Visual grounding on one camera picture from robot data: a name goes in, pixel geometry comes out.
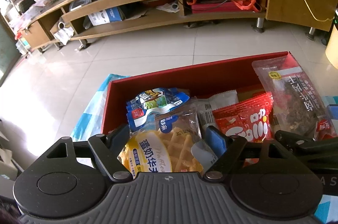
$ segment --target metal screw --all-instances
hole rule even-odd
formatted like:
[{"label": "metal screw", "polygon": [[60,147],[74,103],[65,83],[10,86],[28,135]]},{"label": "metal screw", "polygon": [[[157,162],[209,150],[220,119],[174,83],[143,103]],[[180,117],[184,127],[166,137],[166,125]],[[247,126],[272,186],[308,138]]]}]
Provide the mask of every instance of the metal screw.
[{"label": "metal screw", "polygon": [[207,172],[206,176],[209,179],[221,179],[223,177],[223,174],[221,172],[216,171],[216,170],[212,170],[210,172]]},{"label": "metal screw", "polygon": [[129,178],[129,173],[125,172],[124,170],[120,170],[119,172],[115,172],[113,177],[118,180],[124,180]]}]

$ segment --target cabinet door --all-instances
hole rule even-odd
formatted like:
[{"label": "cabinet door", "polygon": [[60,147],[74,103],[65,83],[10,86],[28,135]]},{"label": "cabinet door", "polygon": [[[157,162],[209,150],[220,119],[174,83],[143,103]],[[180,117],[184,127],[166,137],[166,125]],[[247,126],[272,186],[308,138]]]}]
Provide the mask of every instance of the cabinet door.
[{"label": "cabinet door", "polygon": [[38,21],[34,22],[27,30],[23,30],[22,36],[32,49],[40,47],[50,41],[49,36]]},{"label": "cabinet door", "polygon": [[[333,18],[338,0],[306,0],[315,17],[319,20]],[[266,19],[290,22],[329,31],[332,21],[316,21],[304,0],[268,0]]]}]

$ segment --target crosshair symbol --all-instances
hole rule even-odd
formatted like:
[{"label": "crosshair symbol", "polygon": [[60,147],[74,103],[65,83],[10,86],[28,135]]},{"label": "crosshair symbol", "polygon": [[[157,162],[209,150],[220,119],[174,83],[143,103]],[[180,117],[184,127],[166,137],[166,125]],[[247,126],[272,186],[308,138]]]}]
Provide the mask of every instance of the crosshair symbol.
[{"label": "crosshair symbol", "polygon": [[173,180],[173,179],[174,179],[174,177],[172,177],[172,176],[168,175],[168,176],[166,176],[164,179],[165,179],[165,180],[167,180],[167,181],[170,181],[170,180]]}]

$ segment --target snack package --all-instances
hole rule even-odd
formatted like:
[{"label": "snack package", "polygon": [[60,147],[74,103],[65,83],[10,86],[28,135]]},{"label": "snack package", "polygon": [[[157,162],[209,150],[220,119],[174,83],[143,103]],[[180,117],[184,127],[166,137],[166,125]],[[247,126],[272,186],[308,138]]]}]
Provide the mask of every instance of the snack package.
[{"label": "snack package", "polygon": [[201,139],[192,103],[164,115],[156,115],[135,132],[120,153],[122,164],[135,178],[138,172],[200,172],[217,157]]},{"label": "snack package", "polygon": [[264,93],[235,105],[213,111],[215,121],[226,136],[239,135],[249,142],[262,142],[271,137],[269,114],[271,93]]},{"label": "snack package", "polygon": [[291,54],[254,61],[252,66],[264,89],[273,95],[274,114],[282,130],[315,140],[325,134],[336,136],[319,94]]},{"label": "snack package", "polygon": [[132,132],[141,129],[151,113],[164,114],[189,100],[181,89],[158,88],[140,93],[127,102],[127,118]]},{"label": "snack package", "polygon": [[198,99],[197,116],[202,133],[206,131],[208,126],[212,125],[217,128],[215,118],[212,114],[213,110],[236,103],[238,103],[236,90],[218,93],[211,96],[209,99]]}]

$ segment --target yellow round sticker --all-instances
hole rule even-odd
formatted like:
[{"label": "yellow round sticker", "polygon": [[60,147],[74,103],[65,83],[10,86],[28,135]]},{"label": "yellow round sticker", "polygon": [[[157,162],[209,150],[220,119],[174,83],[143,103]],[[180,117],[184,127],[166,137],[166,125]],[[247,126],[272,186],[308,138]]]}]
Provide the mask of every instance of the yellow round sticker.
[{"label": "yellow round sticker", "polygon": [[282,78],[282,76],[276,71],[270,71],[269,76],[271,79],[274,79],[274,80],[280,80]]}]

